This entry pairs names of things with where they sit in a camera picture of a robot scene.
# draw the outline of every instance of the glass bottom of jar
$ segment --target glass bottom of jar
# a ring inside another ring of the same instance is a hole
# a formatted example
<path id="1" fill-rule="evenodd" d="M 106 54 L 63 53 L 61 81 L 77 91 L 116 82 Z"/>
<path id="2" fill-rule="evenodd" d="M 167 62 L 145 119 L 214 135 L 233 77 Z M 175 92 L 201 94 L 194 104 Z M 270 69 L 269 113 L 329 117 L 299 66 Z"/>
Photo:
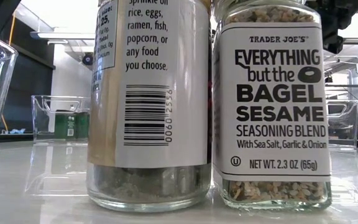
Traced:
<path id="1" fill-rule="evenodd" d="M 224 203 L 231 207 L 241 210 L 324 210 L 328 208 L 332 201 L 331 199 L 324 202 L 300 202 L 291 200 L 269 200 L 262 202 L 233 202 L 224 198 Z"/>
<path id="2" fill-rule="evenodd" d="M 170 212 L 183 208 L 190 207 L 205 200 L 207 192 L 200 194 L 200 196 L 174 202 L 162 202 L 162 203 L 123 203 L 117 202 L 113 199 L 101 195 L 92 190 L 88 191 L 89 197 L 96 202 L 99 206 L 107 209 L 120 211 L 120 212 L 143 212 L 143 213 L 155 213 L 155 212 Z"/>

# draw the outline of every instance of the barcode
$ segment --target barcode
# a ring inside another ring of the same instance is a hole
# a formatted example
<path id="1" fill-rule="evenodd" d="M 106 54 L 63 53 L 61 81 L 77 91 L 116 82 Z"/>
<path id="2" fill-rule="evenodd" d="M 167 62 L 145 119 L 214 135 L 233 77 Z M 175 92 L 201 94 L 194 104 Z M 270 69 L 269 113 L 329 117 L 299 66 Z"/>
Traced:
<path id="1" fill-rule="evenodd" d="M 74 129 L 67 129 L 67 136 L 74 136 Z"/>
<path id="2" fill-rule="evenodd" d="M 165 141 L 165 85 L 127 85 L 125 146 L 168 146 Z"/>

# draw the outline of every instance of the sesame seeds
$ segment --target sesame seeds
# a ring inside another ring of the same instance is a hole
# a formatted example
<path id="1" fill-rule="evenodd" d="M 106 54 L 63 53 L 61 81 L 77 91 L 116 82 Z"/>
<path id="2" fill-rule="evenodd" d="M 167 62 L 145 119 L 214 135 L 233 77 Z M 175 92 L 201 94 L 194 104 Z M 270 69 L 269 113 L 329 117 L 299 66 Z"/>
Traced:
<path id="1" fill-rule="evenodd" d="M 229 16 L 226 23 L 233 22 L 313 22 L 308 13 L 282 6 L 253 7 Z"/>
<path id="2" fill-rule="evenodd" d="M 229 195 L 238 202 L 298 200 L 319 202 L 326 196 L 324 183 L 319 182 L 231 182 Z"/>

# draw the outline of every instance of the bagel icon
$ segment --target bagel icon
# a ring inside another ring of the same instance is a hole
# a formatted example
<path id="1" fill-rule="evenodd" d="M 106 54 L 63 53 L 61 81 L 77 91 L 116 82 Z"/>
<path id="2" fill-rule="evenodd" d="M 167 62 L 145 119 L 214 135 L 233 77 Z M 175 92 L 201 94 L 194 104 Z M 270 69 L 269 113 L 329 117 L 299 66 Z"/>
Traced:
<path id="1" fill-rule="evenodd" d="M 318 83 L 321 80 L 321 70 L 315 67 L 303 67 L 298 72 L 298 79 L 303 83 Z"/>

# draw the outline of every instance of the glass jar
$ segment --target glass jar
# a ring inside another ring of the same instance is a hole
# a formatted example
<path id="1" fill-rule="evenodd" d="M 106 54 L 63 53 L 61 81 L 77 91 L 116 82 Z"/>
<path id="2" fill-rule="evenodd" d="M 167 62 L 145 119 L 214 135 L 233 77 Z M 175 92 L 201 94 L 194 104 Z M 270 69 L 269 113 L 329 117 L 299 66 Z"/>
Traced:
<path id="1" fill-rule="evenodd" d="M 214 180 L 230 207 L 331 204 L 321 22 L 304 3 L 213 1 Z"/>
<path id="2" fill-rule="evenodd" d="M 99 1 L 87 171 L 98 205 L 164 212 L 204 200 L 210 5 Z"/>

